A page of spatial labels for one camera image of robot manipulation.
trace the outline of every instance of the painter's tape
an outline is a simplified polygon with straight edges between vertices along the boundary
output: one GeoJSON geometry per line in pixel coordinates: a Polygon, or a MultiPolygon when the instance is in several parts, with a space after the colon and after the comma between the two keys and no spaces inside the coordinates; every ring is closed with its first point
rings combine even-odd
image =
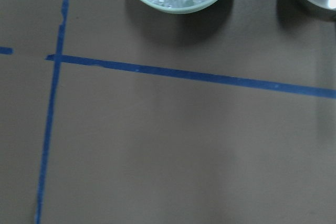
{"type": "MultiPolygon", "coordinates": [[[[47,56],[46,59],[55,60],[55,55],[49,55],[47,56]]],[[[278,92],[287,92],[287,93],[336,99],[336,90],[332,89],[315,88],[315,87],[293,85],[281,82],[261,81],[261,80],[231,77],[231,76],[221,76],[217,74],[152,67],[152,66],[137,65],[124,62],[116,62],[116,61],[96,60],[69,55],[63,55],[61,60],[62,62],[65,63],[72,63],[85,66],[100,66],[104,68],[124,70],[130,72],[154,74],[158,76],[168,76],[168,77],[190,79],[197,81],[207,81],[207,82],[248,87],[254,89],[265,89],[278,92]]]]}
{"type": "Polygon", "coordinates": [[[38,180],[38,188],[37,188],[37,207],[35,212],[35,224],[41,223],[41,214],[44,200],[44,191],[45,191],[45,182],[48,168],[48,158],[49,158],[49,149],[50,149],[50,138],[51,132],[53,129],[53,119],[54,119],[54,107],[55,107],[55,99],[56,99],[56,91],[57,85],[59,81],[60,67],[61,67],[61,58],[63,52],[63,44],[65,38],[67,17],[68,17],[68,8],[69,8],[69,0],[63,0],[61,13],[63,15],[63,22],[60,24],[58,29],[58,37],[57,37],[57,45],[56,45],[56,54],[54,56],[54,71],[53,78],[51,80],[51,89],[50,89],[50,97],[49,97],[49,105],[48,105],[48,114],[43,142],[43,150],[41,157],[41,165],[40,165],[40,174],[38,180]]]}
{"type": "Polygon", "coordinates": [[[2,55],[12,55],[13,49],[10,47],[0,47],[0,54],[2,55]]]}

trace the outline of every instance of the blue tape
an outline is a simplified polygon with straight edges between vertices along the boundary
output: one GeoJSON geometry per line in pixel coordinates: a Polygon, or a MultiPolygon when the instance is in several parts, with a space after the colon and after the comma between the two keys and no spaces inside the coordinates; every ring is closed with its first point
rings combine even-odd
{"type": "Polygon", "coordinates": [[[13,54],[13,49],[10,48],[10,47],[0,47],[0,54],[12,55],[13,54]]]}
{"type": "MultiPolygon", "coordinates": [[[[46,59],[55,60],[56,59],[55,57],[56,55],[49,55],[47,56],[46,59]]],[[[115,61],[96,60],[69,55],[63,55],[61,60],[64,63],[72,63],[85,66],[100,66],[104,68],[117,69],[123,71],[154,74],[158,76],[168,76],[168,77],[190,79],[197,81],[207,81],[207,82],[248,87],[254,89],[265,89],[278,92],[287,92],[287,93],[336,99],[336,90],[332,89],[315,88],[315,87],[293,85],[281,82],[261,81],[239,77],[220,76],[217,74],[191,72],[170,68],[151,67],[130,63],[115,62],[115,61]]]]}
{"type": "Polygon", "coordinates": [[[54,119],[54,108],[55,108],[55,98],[57,85],[59,81],[60,67],[62,62],[62,52],[63,52],[63,44],[65,38],[67,17],[68,17],[68,8],[69,8],[69,0],[63,0],[61,13],[63,15],[63,22],[60,24],[58,29],[58,38],[56,45],[56,55],[54,56],[54,72],[53,78],[51,81],[51,89],[50,89],[50,97],[49,97],[49,106],[48,106],[48,114],[45,128],[45,136],[41,157],[41,165],[40,165],[40,174],[38,180],[38,188],[37,188],[37,207],[35,213],[35,224],[40,224],[41,222],[41,213],[43,207],[43,199],[44,199],[44,191],[45,191],[45,181],[47,175],[47,167],[48,167],[48,157],[49,157],[49,149],[50,149],[50,138],[52,131],[52,122],[54,119]]]}

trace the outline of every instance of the bowl rim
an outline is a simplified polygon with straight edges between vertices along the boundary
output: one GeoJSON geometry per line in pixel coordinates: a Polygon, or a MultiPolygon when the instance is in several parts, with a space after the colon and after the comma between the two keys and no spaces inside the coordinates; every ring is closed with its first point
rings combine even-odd
{"type": "Polygon", "coordinates": [[[216,1],[218,0],[206,0],[202,3],[193,5],[193,6],[188,6],[188,7],[174,7],[174,8],[168,8],[168,7],[164,7],[164,6],[160,6],[157,4],[154,4],[152,2],[150,2],[149,0],[140,0],[142,2],[144,2],[145,4],[158,9],[160,11],[166,12],[166,13],[173,13],[173,14],[187,14],[187,13],[192,13],[192,12],[196,12],[198,10],[204,9],[206,7],[208,7],[209,5],[214,4],[216,1]]]}

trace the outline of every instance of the blue tape line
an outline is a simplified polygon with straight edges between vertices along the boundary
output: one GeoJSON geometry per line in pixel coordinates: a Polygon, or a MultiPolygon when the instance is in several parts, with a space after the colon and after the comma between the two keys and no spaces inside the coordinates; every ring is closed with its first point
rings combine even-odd
{"type": "Polygon", "coordinates": [[[13,49],[10,48],[10,47],[0,47],[0,54],[12,55],[13,54],[13,49]]]}
{"type": "MultiPolygon", "coordinates": [[[[55,60],[55,55],[49,55],[47,56],[46,59],[55,60]]],[[[197,81],[207,81],[207,82],[234,85],[234,86],[240,86],[240,87],[248,87],[248,88],[254,88],[254,89],[265,89],[265,90],[272,90],[272,91],[279,91],[279,92],[288,92],[288,93],[294,93],[294,94],[303,94],[303,95],[311,95],[315,97],[325,97],[325,98],[336,99],[336,90],[332,90],[332,89],[315,88],[315,87],[300,86],[300,85],[293,85],[293,84],[280,83],[280,82],[261,81],[261,80],[246,79],[246,78],[239,78],[239,77],[220,76],[217,74],[191,72],[191,71],[177,70],[177,69],[170,69],[170,68],[151,67],[151,66],[136,65],[136,64],[130,64],[130,63],[115,62],[115,61],[96,60],[96,59],[69,56],[69,55],[63,55],[61,60],[62,62],[65,62],[65,63],[73,63],[73,64],[85,65],[85,66],[100,66],[104,68],[124,70],[124,71],[130,71],[130,72],[154,74],[158,76],[168,76],[168,77],[190,79],[190,80],[197,80],[197,81]]]]}
{"type": "Polygon", "coordinates": [[[63,22],[62,24],[60,24],[59,29],[58,29],[56,55],[54,57],[54,61],[55,61],[54,62],[54,72],[52,74],[53,78],[51,81],[48,114],[47,114],[45,136],[44,136],[44,143],[43,143],[43,150],[42,150],[42,157],[41,157],[40,174],[39,174],[39,180],[38,180],[35,224],[40,224],[41,222],[45,181],[46,181],[47,167],[48,167],[50,137],[51,137],[51,131],[53,128],[52,122],[54,119],[55,98],[56,98],[57,85],[59,81],[60,67],[61,67],[61,62],[62,62],[61,54],[63,51],[63,44],[64,44],[64,38],[65,38],[68,8],[69,8],[69,0],[63,0],[62,10],[61,10],[62,15],[63,15],[63,22]]]}

